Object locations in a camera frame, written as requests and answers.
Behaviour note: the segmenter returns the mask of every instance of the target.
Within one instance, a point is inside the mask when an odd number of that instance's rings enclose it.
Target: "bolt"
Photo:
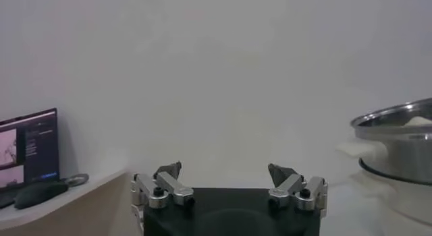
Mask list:
[[[301,198],[309,198],[311,196],[311,191],[309,189],[302,189],[300,191]]]
[[[163,189],[162,189],[161,187],[156,187],[156,188],[153,190],[153,195],[154,195],[155,197],[161,197],[161,196],[163,196],[163,193],[164,193],[164,191],[163,191]]]
[[[192,197],[186,197],[185,199],[184,199],[184,206],[186,207],[186,208],[191,208],[191,207],[193,207],[195,205],[195,199],[194,198],[192,198]]]
[[[272,210],[277,210],[279,208],[279,201],[275,199],[269,199],[269,206]]]

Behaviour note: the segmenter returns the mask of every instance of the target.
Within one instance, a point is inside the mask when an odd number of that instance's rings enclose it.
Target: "stainless steel pot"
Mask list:
[[[366,155],[360,165],[376,175],[432,185],[432,124],[406,125],[412,118],[432,120],[432,98],[383,109],[354,119],[356,137],[380,142],[387,154]]]

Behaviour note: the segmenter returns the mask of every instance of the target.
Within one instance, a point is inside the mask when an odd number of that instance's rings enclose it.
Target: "white wall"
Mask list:
[[[0,0],[0,119],[58,107],[65,175],[120,154],[197,186],[268,187],[269,162],[338,182],[349,120],[431,96],[431,4]]]

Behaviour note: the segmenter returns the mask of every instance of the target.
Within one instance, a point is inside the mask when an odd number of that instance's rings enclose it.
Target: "laptop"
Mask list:
[[[0,122],[0,208],[21,187],[59,175],[57,109]]]

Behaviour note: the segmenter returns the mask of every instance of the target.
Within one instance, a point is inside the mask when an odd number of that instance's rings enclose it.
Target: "computer mouse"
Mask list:
[[[66,192],[68,189],[67,184],[57,181],[31,184],[18,192],[15,197],[15,208],[23,209],[41,204]]]

